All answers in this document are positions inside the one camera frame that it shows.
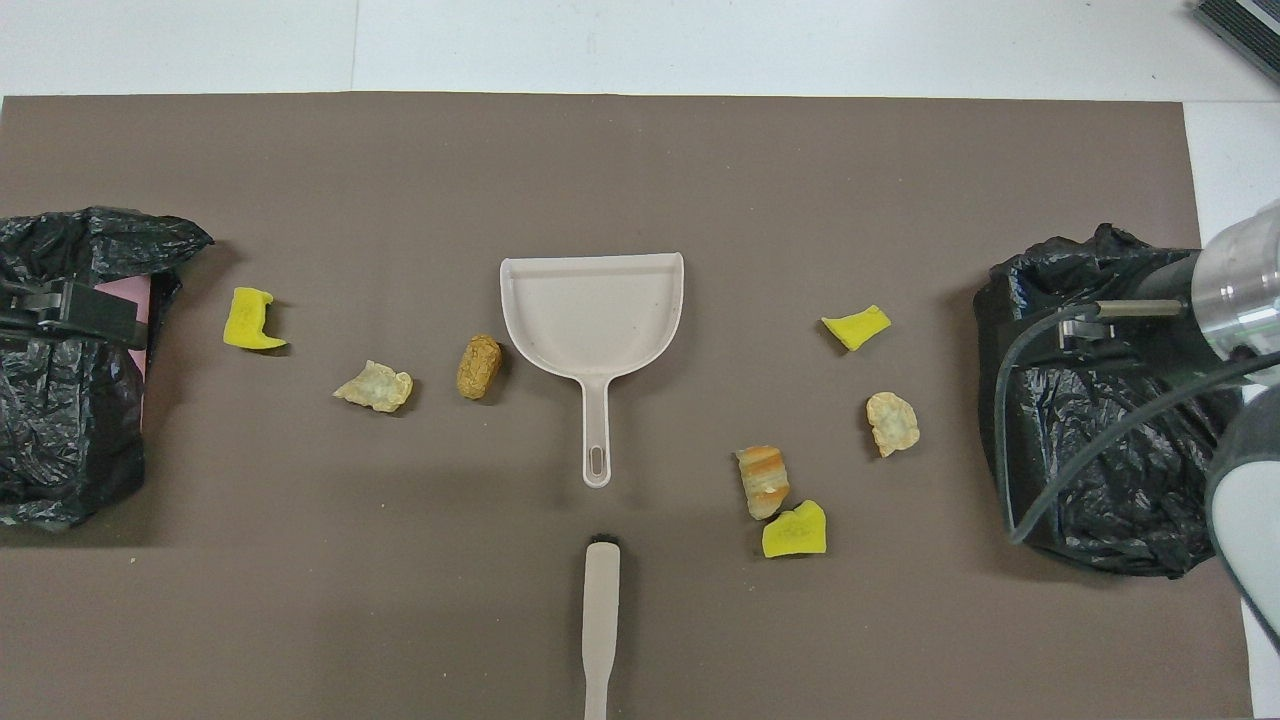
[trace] black cable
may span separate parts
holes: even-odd
[[[1062,470],[1057,474],[1057,477],[1044,484],[1044,489],[1042,489],[1039,496],[1036,497],[1036,501],[1027,509],[1027,514],[1023,515],[1021,521],[1016,528],[1014,528],[1012,533],[1010,533],[1010,542],[1020,543],[1027,539],[1032,528],[1036,527],[1036,521],[1039,520],[1041,515],[1043,515],[1044,511],[1048,510],[1048,506],[1057,498],[1057,493],[1061,492],[1062,488],[1065,488],[1066,484],[1080,473],[1080,470],[1083,470],[1089,462],[1093,462],[1093,460],[1097,459],[1097,456],[1101,455],[1102,451],[1111,443],[1120,439],[1138,425],[1146,423],[1165,410],[1169,410],[1174,405],[1185,402],[1187,400],[1190,400],[1202,392],[1213,389],[1225,382],[1234,380],[1248,375],[1249,373],[1257,373],[1275,365],[1280,365],[1280,352],[1271,352],[1268,355],[1251,357],[1249,360],[1228,363],[1202,378],[1161,395],[1142,407],[1138,407],[1133,413],[1126,413],[1123,419],[1102,430],[1097,437],[1089,441],[1088,445],[1085,445],[1066,465],[1062,466]],[[1009,509],[1009,512],[1010,518],[1012,518],[1012,507]]]
[[[1006,448],[1009,442],[1009,438],[1006,437],[1009,414],[1005,409],[1005,405],[1009,401],[1009,379],[1014,374],[1014,365],[1023,350],[1025,350],[1032,341],[1043,334],[1046,331],[1057,327],[1057,324],[1062,320],[1074,320],[1079,318],[1092,319],[1097,313],[1098,306],[1092,302],[1084,305],[1068,305],[1057,313],[1032,323],[1025,331],[1018,333],[1014,342],[1009,345],[1009,348],[1005,351],[1005,357],[1000,363],[1000,370],[996,372],[996,424],[992,434],[995,436],[996,489],[1000,493],[1000,502],[1005,506],[1006,533],[1014,532],[1014,503],[1009,498],[1009,452]]]

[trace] black clamp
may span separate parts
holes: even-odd
[[[0,281],[0,337],[14,340],[88,338],[147,346],[147,325],[137,322],[137,302],[74,279],[44,284]]]

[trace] white table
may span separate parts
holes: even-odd
[[[1183,0],[0,4],[0,97],[348,90],[1180,101],[1204,240],[1280,197],[1280,85]]]

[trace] plastic bag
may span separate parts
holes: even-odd
[[[1155,249],[1102,224],[1088,242],[1055,237],[991,269],[989,282],[974,296],[978,424],[988,466],[995,457],[998,327],[1062,305],[1124,297],[1149,272],[1196,252]],[[1164,380],[1140,370],[1015,369],[1007,445],[1014,518],[1097,432],[1166,389]],[[1059,495],[1027,544],[1069,564],[1125,575],[1179,578],[1212,557],[1206,468],[1240,406],[1239,391],[1219,391],[1129,433]]]
[[[0,279],[87,284],[152,277],[147,361],[182,287],[174,268],[212,243],[182,218],[88,208],[0,219]],[[123,346],[0,346],[0,523],[63,529],[142,484],[142,375]]]

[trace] yellow sponge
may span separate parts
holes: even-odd
[[[270,292],[237,287],[232,295],[232,311],[227,315],[227,325],[223,328],[223,342],[246,350],[270,350],[288,345],[287,341],[262,333],[266,306],[274,300]]]
[[[840,342],[845,343],[845,347],[849,350],[858,350],[864,342],[870,340],[872,336],[893,323],[888,322],[888,315],[886,315],[879,307],[872,305],[861,313],[855,313],[845,318],[823,318],[822,324],[827,325],[831,334],[836,336]]]
[[[827,552],[827,514],[812,500],[764,527],[765,557]]]

